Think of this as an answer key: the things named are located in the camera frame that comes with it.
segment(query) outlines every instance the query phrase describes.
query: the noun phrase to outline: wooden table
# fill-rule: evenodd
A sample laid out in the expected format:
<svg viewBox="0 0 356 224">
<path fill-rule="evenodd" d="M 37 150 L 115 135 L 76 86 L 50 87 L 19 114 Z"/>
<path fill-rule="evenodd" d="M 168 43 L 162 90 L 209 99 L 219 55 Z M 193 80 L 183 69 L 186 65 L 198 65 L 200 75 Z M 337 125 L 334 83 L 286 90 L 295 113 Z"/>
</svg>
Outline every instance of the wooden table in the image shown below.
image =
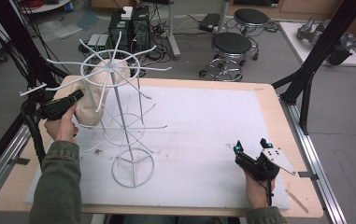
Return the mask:
<svg viewBox="0 0 356 224">
<path fill-rule="evenodd" d="M 64 83 L 77 77 L 67 77 Z M 255 83 L 235 82 L 210 82 L 175 79 L 151 79 L 142 78 L 142 86 L 154 87 L 185 87 L 197 89 L 221 89 L 254 91 L 260 108 L 262 110 L 265 126 L 270 141 L 274 146 L 283 148 L 292 166 L 297 172 L 306 171 L 305 164 L 292 135 L 292 131 L 282 111 L 277 95 L 271 85 Z M 69 88 L 57 92 L 55 98 L 61 98 L 70 93 Z M 50 142 L 46 134 L 43 122 L 40 122 L 45 146 Z M 21 154 L 22 158 L 30 159 L 27 165 L 16 164 L 11 171 L 7 181 L 0 190 L 0 211 L 27 212 L 30 211 L 31 203 L 26 203 L 24 198 L 30 188 L 35 176 L 38 160 L 34 150 L 33 142 L 30 141 Z M 319 198 L 309 178 L 293 176 L 285 171 L 279 172 L 283 177 L 284 186 L 288 194 L 291 209 L 282 211 L 284 217 L 321 217 L 323 210 Z M 157 214 L 174 216 L 228 216 L 244 217 L 244 209 L 234 208 L 192 208 L 192 207 L 144 207 L 144 206 L 120 206 L 120 205 L 96 205 L 85 204 L 83 213 L 98 214 Z"/>
</svg>

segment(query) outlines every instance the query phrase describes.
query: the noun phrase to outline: green sleeve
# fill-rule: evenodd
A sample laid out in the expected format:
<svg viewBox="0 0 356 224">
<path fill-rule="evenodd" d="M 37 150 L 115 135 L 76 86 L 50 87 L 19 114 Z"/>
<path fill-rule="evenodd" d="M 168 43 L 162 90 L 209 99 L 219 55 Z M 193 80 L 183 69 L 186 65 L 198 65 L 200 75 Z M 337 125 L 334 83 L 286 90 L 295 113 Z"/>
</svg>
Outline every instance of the green sleeve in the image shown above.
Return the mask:
<svg viewBox="0 0 356 224">
<path fill-rule="evenodd" d="M 265 207 L 249 210 L 247 212 L 248 224 L 274 224 L 288 223 L 280 214 L 277 207 Z"/>
<path fill-rule="evenodd" d="M 29 223 L 79 223 L 81 172 L 76 144 L 52 143 L 42 162 Z"/>
</svg>

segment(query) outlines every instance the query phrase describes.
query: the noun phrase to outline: gray floor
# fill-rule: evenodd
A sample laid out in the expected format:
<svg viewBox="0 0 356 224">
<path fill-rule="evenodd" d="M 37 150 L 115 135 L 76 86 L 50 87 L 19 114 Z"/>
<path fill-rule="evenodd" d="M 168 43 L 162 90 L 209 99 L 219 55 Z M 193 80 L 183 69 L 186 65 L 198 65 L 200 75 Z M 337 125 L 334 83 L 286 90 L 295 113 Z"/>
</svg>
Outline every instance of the gray floor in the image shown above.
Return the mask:
<svg viewBox="0 0 356 224">
<path fill-rule="evenodd" d="M 85 7 L 78 7 L 73 13 L 54 10 L 37 15 L 37 19 L 39 22 L 62 19 L 61 23 L 68 25 L 88 16 L 86 13 L 88 11 Z M 174 23 L 178 28 L 189 20 L 191 18 L 178 17 Z M 91 34 L 107 31 L 108 20 L 104 20 L 104 17 L 98 20 L 87 19 L 87 23 L 91 22 L 93 26 L 87 30 L 67 39 L 48 42 L 61 61 L 83 61 L 84 56 L 78 52 L 78 39 L 87 40 Z M 191 29 L 178 30 L 176 33 L 201 32 L 192 21 L 185 22 L 184 27 Z M 176 35 L 181 57 L 177 61 L 153 65 L 161 68 L 172 66 L 173 69 L 167 73 L 148 72 L 146 77 L 209 80 L 208 77 L 200 78 L 198 71 L 203 69 L 214 55 L 210 48 L 211 37 L 212 34 Z M 263 32 L 256 40 L 261 43 L 259 60 L 247 61 L 242 81 L 273 83 L 299 68 L 298 58 L 280 31 L 275 34 Z M 72 74 L 78 74 L 78 66 L 69 65 L 67 68 Z M 277 93 L 283 93 L 285 89 L 286 87 L 277 89 Z M 17 117 L 22 101 L 18 91 L 24 90 L 24 79 L 12 61 L 0 62 L 0 138 Z M 319 69 L 313 81 L 308 130 L 347 222 L 356 223 L 356 67 L 323 66 Z M 90 223 L 90 219 L 90 215 L 83 215 L 82 223 Z M 329 223 L 326 215 L 321 218 L 288 220 L 290 223 Z M 0 223 L 6 222 L 25 223 L 27 214 L 0 212 Z"/>
</svg>

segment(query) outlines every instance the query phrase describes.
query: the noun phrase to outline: hand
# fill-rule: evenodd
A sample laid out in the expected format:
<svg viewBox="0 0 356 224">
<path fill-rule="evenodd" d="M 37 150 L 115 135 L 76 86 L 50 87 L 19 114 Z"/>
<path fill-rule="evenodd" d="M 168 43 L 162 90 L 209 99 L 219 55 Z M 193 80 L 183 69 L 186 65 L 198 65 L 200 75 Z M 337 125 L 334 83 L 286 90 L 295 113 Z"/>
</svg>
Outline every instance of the hand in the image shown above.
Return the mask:
<svg viewBox="0 0 356 224">
<path fill-rule="evenodd" d="M 72 105 L 61 119 L 46 121 L 44 127 L 54 141 L 67 141 L 76 144 L 75 136 L 78 133 L 78 127 L 72 122 L 76 108 L 77 105 Z"/>
<path fill-rule="evenodd" d="M 262 208 L 267 206 L 267 194 L 265 187 L 267 186 L 267 181 L 259 181 L 253 179 L 253 177 L 247 172 L 245 172 L 245 177 L 247 179 L 247 198 L 250 207 L 253 209 Z M 276 179 L 271 181 L 271 192 L 276 186 Z"/>
</svg>

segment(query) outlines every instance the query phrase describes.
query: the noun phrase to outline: person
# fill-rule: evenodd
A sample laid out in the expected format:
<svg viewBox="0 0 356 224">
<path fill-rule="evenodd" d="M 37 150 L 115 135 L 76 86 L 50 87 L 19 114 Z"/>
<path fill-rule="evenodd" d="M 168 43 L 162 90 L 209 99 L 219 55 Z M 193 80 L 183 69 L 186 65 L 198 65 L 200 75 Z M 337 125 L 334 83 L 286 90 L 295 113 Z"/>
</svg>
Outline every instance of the person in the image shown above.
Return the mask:
<svg viewBox="0 0 356 224">
<path fill-rule="evenodd" d="M 79 168 L 79 148 L 75 137 L 78 128 L 72 122 L 76 107 L 76 105 L 70 107 L 61 119 L 47 120 L 45 123 L 47 133 L 54 142 L 42 161 L 42 176 L 36 186 L 34 202 L 29 214 L 29 223 L 80 223 L 81 192 L 79 180 L 81 172 Z M 247 212 L 247 223 L 287 223 L 277 207 L 267 207 L 263 187 L 265 183 L 258 183 L 246 172 L 245 176 L 247 180 L 246 194 L 251 206 L 251 209 Z M 274 189 L 274 186 L 275 180 L 272 182 L 272 189 Z M 135 223 L 137 218 L 128 217 L 124 220 L 124 223 Z"/>
</svg>

